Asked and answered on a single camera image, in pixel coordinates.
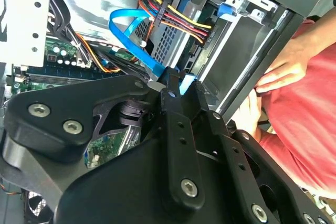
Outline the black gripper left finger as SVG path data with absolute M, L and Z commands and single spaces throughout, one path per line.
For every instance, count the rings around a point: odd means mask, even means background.
M 149 140 L 161 114 L 181 108 L 181 77 L 165 69 L 160 91 L 125 75 L 16 95 L 5 114 L 4 159 L 56 210 L 70 185 L 96 169 L 83 162 L 88 144 L 126 126 L 141 128 L 140 144 Z

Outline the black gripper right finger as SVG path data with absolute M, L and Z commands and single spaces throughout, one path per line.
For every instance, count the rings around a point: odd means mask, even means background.
M 194 223 L 328 223 L 326 215 L 243 132 L 233 135 L 193 83 L 193 136 L 202 205 Z

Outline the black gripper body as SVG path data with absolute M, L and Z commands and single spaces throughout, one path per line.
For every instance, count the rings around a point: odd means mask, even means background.
M 194 223 L 202 205 L 193 101 L 160 116 L 150 139 L 73 182 L 55 223 Z

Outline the person left hand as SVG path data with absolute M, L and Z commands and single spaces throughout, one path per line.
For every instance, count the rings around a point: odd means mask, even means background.
M 241 128 L 260 142 L 262 132 L 258 127 L 258 120 L 261 117 L 261 97 L 257 97 L 255 89 L 251 90 L 239 109 L 242 119 Z

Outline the person right hand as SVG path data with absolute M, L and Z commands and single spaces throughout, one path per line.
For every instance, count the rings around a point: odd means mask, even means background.
M 288 41 L 256 84 L 256 91 L 264 93 L 301 80 L 314 56 L 314 46 L 307 35 Z

